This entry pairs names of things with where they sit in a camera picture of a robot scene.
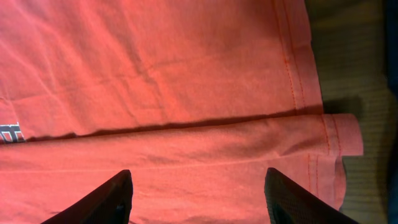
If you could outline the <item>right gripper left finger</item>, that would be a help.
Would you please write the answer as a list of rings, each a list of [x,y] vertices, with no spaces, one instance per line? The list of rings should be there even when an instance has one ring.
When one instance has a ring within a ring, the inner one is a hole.
[[[122,170],[43,224],[128,224],[132,196],[131,172]]]

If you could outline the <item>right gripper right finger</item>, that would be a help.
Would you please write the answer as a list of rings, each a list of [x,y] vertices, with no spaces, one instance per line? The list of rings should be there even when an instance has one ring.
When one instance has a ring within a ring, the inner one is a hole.
[[[271,224],[358,224],[273,167],[264,193]]]

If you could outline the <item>red printed t-shirt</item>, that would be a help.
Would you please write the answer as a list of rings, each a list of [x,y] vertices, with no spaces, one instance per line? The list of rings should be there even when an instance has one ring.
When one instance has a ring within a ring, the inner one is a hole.
[[[340,208],[352,114],[326,114],[303,1],[2,1],[1,222],[123,169],[133,223],[268,223],[268,168]]]

